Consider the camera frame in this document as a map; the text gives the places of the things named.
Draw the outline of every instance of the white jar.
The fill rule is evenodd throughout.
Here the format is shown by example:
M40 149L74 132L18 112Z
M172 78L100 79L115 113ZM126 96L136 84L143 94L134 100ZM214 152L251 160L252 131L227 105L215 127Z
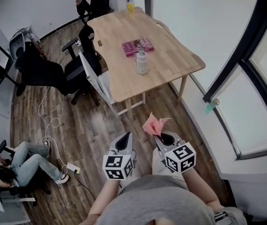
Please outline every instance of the white jar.
M141 49L134 56L138 74L146 74L148 72L147 53Z

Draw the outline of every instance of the power outlet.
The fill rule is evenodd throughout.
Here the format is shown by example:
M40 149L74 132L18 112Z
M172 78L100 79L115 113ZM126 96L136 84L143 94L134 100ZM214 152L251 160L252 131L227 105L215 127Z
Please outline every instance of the power outlet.
M81 169L79 167L77 167L77 166L75 166L75 165L73 165L71 163L67 164L67 168L70 169L73 172L76 170L77 171L76 173L80 173L80 171L81 171Z

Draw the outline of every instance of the white cable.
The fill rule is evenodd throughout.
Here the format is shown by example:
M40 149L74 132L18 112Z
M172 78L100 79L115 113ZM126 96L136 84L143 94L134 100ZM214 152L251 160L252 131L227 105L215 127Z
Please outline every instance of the white cable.
M63 68L66 66L67 62L68 62L70 59L72 59L72 57L69 58L69 59L65 62ZM42 103L44 102L44 99L45 99L45 97L46 97L46 94L47 94L49 88L50 88L50 87L47 88L47 90L46 90L46 92L45 92L45 94L44 94L44 97L43 97L43 99L42 99L42 101L41 101L41 103L40 103L40 105L39 105L39 108L38 108L38 114L39 114L39 116L42 118L44 124L47 126L47 127L46 127L46 130L45 130L45 137L42 138L42 142L43 142L44 139L47 140L47 137L51 138L51 139L54 141L55 146L56 146L57 151L58 151L59 159L60 159L60 161L61 161L62 164L63 164L63 166L62 166L62 168L61 168L61 171L62 171L63 174L67 174L67 173L68 173L68 168L67 168L67 165L66 165L66 164L63 162L63 160L60 158L59 148L58 148L57 142L54 140L54 138L52 138L52 137L50 137L50 136L47 136L47 129L48 129L48 127L51 126L51 127L53 127L53 128L58 128L58 127L60 126L60 119L59 119L59 118L54 118L54 119L52 119L52 120L50 121L50 123L46 123L45 119L44 119L44 118L42 117L42 115L40 114L40 107L41 107ZM59 121L59 124L58 124L57 126L54 126L54 125L52 125L51 123L52 123L53 121L55 121L56 119ZM63 172L64 167L67 168L67 172L66 172L66 173Z
M68 38L68 39L70 39L70 40L73 40L73 38L70 38L70 37L68 37L68 36L65 36L64 34L62 34L61 32L59 32L59 31L57 31L60 35L62 35L62 36L64 36L64 37L66 37L66 38Z

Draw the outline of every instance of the wooden table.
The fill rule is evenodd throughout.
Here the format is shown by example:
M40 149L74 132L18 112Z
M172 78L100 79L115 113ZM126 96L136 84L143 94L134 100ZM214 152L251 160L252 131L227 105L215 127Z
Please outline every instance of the wooden table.
M201 70L205 63L183 46L161 22L146 15L140 7L134 13L122 10L88 21L94 30L94 47L109 69L110 91L116 102L126 102L133 120L130 98L153 88L183 78L178 100L181 100L186 76ZM122 43L147 37L154 46L148 52L149 72L136 71L134 57L126 57Z

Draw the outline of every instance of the woman's long black hair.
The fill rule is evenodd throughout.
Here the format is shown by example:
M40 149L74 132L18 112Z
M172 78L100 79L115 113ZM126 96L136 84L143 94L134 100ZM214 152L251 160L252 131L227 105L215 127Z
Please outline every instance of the woman's long black hair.
M0 166L0 180L11 183L16 178L16 174L9 168Z

